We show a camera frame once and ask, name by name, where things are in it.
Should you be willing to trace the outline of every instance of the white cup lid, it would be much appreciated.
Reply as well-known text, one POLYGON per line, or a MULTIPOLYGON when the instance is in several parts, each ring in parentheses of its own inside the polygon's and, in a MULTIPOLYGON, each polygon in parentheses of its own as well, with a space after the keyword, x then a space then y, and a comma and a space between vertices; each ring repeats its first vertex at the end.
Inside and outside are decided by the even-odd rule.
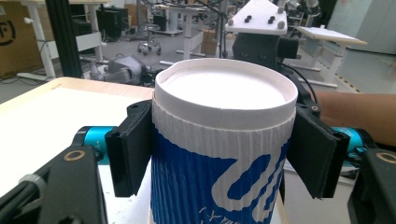
POLYGON ((162 71, 154 97, 166 111, 189 122, 252 130, 289 119, 297 88, 266 67, 210 58, 182 61, 162 71))

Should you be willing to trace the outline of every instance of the person's arm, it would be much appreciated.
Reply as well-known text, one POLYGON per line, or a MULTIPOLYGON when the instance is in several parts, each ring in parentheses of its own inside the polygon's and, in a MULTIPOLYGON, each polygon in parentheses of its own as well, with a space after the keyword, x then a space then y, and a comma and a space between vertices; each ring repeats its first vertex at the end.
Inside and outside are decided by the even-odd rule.
POLYGON ((396 147, 396 94, 318 91, 317 97, 327 125, 362 128, 377 143, 396 147))

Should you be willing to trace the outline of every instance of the white table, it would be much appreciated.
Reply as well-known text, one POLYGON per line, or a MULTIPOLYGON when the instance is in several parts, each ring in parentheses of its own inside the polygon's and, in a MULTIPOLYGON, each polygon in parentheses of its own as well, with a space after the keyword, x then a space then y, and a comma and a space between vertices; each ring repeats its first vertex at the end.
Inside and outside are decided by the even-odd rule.
MULTIPOLYGON (((37 41, 38 49, 40 49, 41 60, 44 64, 44 70, 46 72, 45 76, 39 76, 30 73, 20 73, 19 77, 27 77, 36 80, 49 80, 51 78, 56 78, 55 70, 53 68, 52 59, 58 58, 58 50, 56 49, 55 41, 47 41, 44 36, 43 27, 41 25, 40 16, 38 14, 38 8, 46 5, 45 0, 5 0, 5 1, 19 1, 23 6, 26 6, 30 19, 32 19, 32 25, 35 31, 35 38, 37 41)), ((69 0, 70 4, 84 4, 87 5, 90 11, 90 21, 93 31, 98 31, 98 23, 96 19, 95 7, 99 4, 107 3, 108 0, 69 0)), ((77 37, 78 51, 84 49, 95 49, 96 59, 98 61, 103 60, 102 53, 102 37, 100 32, 95 32, 88 35, 81 35, 77 37)))
MULTIPOLYGON (((0 105, 0 196, 65 148, 82 126, 118 126, 126 106, 151 99, 153 89, 61 77, 0 105)), ((115 198, 109 167, 99 166, 108 223, 145 224, 150 166, 137 196, 115 198)), ((272 224, 287 224, 278 196, 272 224)))
POLYGON ((318 58, 322 54, 323 50, 327 50, 324 45, 325 41, 332 41, 338 46, 338 50, 334 53, 334 59, 332 60, 332 63, 330 64, 330 69, 329 72, 327 73, 325 80, 323 83, 316 82, 314 84, 319 84, 323 86, 328 86, 328 87, 337 87, 335 84, 332 84, 332 80, 335 77, 335 73, 337 72, 338 67, 341 65, 341 61, 344 57, 344 53, 346 51, 347 46, 352 45, 352 44, 359 44, 359 45, 366 45, 367 43, 364 41, 361 41, 357 38, 348 36, 348 35, 343 35, 338 32, 332 31, 332 30, 327 30, 324 28, 317 28, 317 27, 303 27, 303 26, 298 26, 296 29, 301 32, 303 35, 305 35, 308 38, 319 40, 317 49, 315 51, 314 57, 312 58, 310 67, 302 67, 298 66, 296 64, 290 64, 293 67, 299 67, 303 69, 309 69, 309 70, 314 70, 314 71, 320 71, 320 69, 316 68, 316 64, 318 62, 318 58))
MULTIPOLYGON (((203 32, 200 32, 198 35, 192 36, 192 16, 198 15, 200 12, 206 10, 205 7, 194 7, 194 6, 177 7, 172 5, 156 5, 155 7, 169 10, 169 12, 172 13, 173 15, 177 15, 178 13, 186 15, 186 27, 184 29, 183 50, 177 50, 177 53, 183 54, 183 60, 188 60, 190 58, 190 54, 205 56, 203 54, 191 52, 192 50, 198 49, 198 47, 201 46, 202 41, 204 39, 203 32)), ((201 20, 199 20, 199 26, 201 29, 202 28, 201 20)))

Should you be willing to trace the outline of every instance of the blue paper cup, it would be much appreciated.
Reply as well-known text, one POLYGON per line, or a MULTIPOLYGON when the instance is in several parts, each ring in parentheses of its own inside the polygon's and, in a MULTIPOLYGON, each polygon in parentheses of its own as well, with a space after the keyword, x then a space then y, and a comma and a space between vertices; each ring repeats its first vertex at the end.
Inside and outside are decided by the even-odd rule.
POLYGON ((151 219, 269 223, 297 89, 252 63, 198 59, 156 78, 151 219))

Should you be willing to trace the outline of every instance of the wooden table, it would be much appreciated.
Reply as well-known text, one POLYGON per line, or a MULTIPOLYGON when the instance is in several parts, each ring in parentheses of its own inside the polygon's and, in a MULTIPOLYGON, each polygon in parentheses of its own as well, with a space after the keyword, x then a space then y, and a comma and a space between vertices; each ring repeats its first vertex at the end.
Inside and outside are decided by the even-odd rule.
POLYGON ((316 64, 318 62, 318 58, 321 55, 322 51, 326 50, 324 42, 332 41, 338 46, 338 50, 334 53, 334 59, 330 64, 329 72, 325 77, 324 83, 322 83, 324 84, 324 86, 330 86, 335 88, 337 87, 336 85, 332 84, 332 80, 335 77, 335 73, 337 72, 338 67, 341 65, 341 61, 344 57, 344 53, 346 51, 347 46, 352 44, 359 44, 359 45, 367 44, 366 42, 361 41, 357 38, 348 35, 343 35, 338 32, 327 30, 324 28, 298 26, 296 27, 296 29, 308 38, 319 40, 319 43, 315 51, 314 57, 312 58, 310 67, 307 68, 307 67, 301 67, 295 64, 291 64, 294 67, 320 71, 320 69, 316 68, 316 64))
MULTIPOLYGON (((0 196, 70 146, 82 126, 118 126, 126 106, 151 99, 153 89, 61 77, 0 105, 0 196)), ((147 223, 150 166, 137 196, 115 198, 107 165, 99 172, 109 223, 147 223)), ((289 223, 277 197, 271 223, 289 223)))

